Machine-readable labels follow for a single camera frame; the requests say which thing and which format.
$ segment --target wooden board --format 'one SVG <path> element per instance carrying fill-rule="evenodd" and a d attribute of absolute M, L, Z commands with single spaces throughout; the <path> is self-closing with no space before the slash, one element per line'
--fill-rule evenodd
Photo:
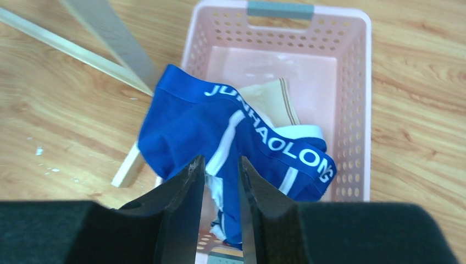
<path fill-rule="evenodd" d="M 179 65 L 195 2 L 111 1 L 161 70 Z M 360 8 L 373 22 L 371 199 L 421 204 L 466 262 L 464 1 L 312 3 Z M 111 59 L 56 0 L 2 7 L 81 46 L 89 40 L 91 51 Z M 7 153 L 0 199 L 87 198 L 117 207 L 152 188 L 147 166 L 129 188 L 110 185 L 151 97 L 9 26 L 0 32 L 0 151 Z"/>

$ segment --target wooden stick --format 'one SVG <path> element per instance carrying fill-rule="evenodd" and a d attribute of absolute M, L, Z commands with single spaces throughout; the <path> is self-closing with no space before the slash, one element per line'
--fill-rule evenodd
<path fill-rule="evenodd" d="M 62 0 L 62 2 L 88 30 L 104 42 L 115 58 L 127 68 L 88 51 L 3 8 L 0 8 L 0 21 L 152 96 L 152 88 L 155 87 L 156 81 L 159 79 L 159 72 L 157 72 L 149 57 L 123 22 L 114 13 L 108 2 L 106 0 L 91 1 L 92 3 L 88 0 Z M 136 177 L 137 169 L 142 162 L 143 158 L 137 149 L 137 142 L 135 142 L 116 173 L 112 184 L 117 187 L 128 186 Z M 156 186 L 160 185 L 161 182 L 161 178 L 158 177 Z"/>
<path fill-rule="evenodd" d="M 60 0 L 68 11 L 152 94 L 160 73 L 107 0 Z"/>
<path fill-rule="evenodd" d="M 147 91 L 146 85 L 132 72 L 124 67 L 111 62 L 87 49 L 66 40 L 26 19 L 23 19 L 8 10 L 0 8 L 0 21 L 18 29 L 19 31 L 48 44 L 69 56 L 82 61 L 112 77 L 120 80 L 142 92 L 152 95 L 152 91 Z"/>
<path fill-rule="evenodd" d="M 125 158 L 121 167 L 118 169 L 115 177 L 113 177 L 112 185 L 115 187 L 128 187 L 133 181 L 137 170 L 140 168 L 144 159 L 137 148 L 137 141 L 131 147 L 128 156 Z"/>

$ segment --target pink plastic basket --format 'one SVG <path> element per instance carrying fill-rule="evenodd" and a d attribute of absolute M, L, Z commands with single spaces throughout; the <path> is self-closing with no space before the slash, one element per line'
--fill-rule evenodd
<path fill-rule="evenodd" d="M 310 19 L 310 26 L 253 26 L 249 15 Z M 371 21 L 364 12 L 202 1 L 193 11 L 181 67 L 238 89 L 285 78 L 301 123 L 322 127 L 339 170 L 322 200 L 369 201 Z"/>

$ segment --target basket handle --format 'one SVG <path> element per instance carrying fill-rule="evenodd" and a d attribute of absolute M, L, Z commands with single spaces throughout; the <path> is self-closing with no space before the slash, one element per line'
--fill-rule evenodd
<path fill-rule="evenodd" d="M 247 15 L 255 17 L 311 20 L 313 14 L 314 5 L 311 4 L 249 1 L 247 7 Z"/>

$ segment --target white stripe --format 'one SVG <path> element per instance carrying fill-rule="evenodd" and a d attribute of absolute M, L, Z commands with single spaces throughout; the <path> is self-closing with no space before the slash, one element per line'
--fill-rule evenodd
<path fill-rule="evenodd" d="M 243 111 L 238 110 L 231 115 L 228 127 L 225 129 L 220 139 L 220 144 L 212 158 L 207 162 L 206 174 L 208 177 L 207 186 L 212 193 L 217 207 L 223 211 L 223 179 L 216 177 L 223 164 L 225 164 L 228 154 L 230 153 L 231 144 L 235 139 L 236 127 L 245 118 Z"/>
<path fill-rule="evenodd" d="M 226 235 L 223 233 L 222 229 L 218 224 L 214 225 L 211 229 L 210 232 L 214 234 L 220 241 L 225 241 Z"/>
<path fill-rule="evenodd" d="M 295 183 L 296 177 L 298 176 L 298 170 L 295 168 L 289 168 L 288 171 L 286 172 L 286 175 L 281 182 L 280 187 L 278 190 L 282 192 L 285 195 L 288 195 L 288 193 L 291 190 L 291 187 L 293 186 L 293 183 Z"/>

